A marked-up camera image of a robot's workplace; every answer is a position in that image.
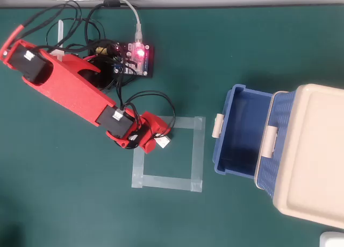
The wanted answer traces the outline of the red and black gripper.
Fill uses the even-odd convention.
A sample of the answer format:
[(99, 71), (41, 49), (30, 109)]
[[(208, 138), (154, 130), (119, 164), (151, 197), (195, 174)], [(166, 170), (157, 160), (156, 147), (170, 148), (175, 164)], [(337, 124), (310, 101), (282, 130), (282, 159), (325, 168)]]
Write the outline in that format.
[[(144, 136), (148, 133), (151, 135), (166, 133), (166, 122), (160, 117), (145, 111), (139, 118), (139, 124), (134, 118), (131, 118), (133, 124), (126, 132), (123, 138), (115, 138), (114, 142), (124, 149), (134, 149), (139, 147)], [(156, 147), (155, 139), (148, 140), (144, 145), (145, 154), (149, 154)]]

